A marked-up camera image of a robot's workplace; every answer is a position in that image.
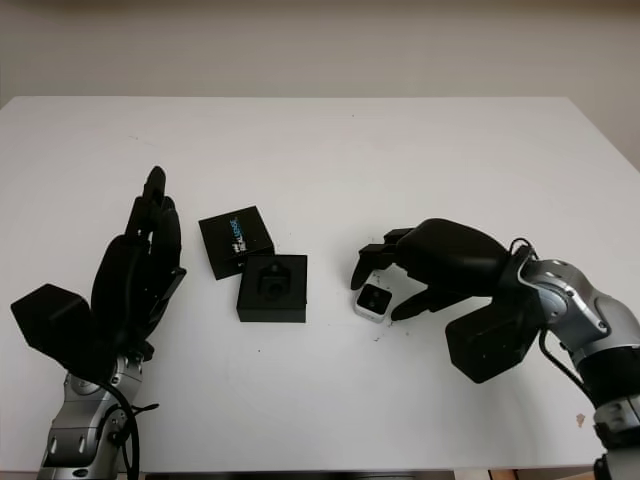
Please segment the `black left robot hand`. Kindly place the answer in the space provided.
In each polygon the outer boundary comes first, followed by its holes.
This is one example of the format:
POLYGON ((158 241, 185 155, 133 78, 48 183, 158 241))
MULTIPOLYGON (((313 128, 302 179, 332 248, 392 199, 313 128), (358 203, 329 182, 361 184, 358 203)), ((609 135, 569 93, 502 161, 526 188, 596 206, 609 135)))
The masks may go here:
POLYGON ((119 354, 153 357, 148 337, 186 276, 181 228, 166 175, 155 166, 135 198, 125 231, 108 245, 91 294, 100 336, 119 354))

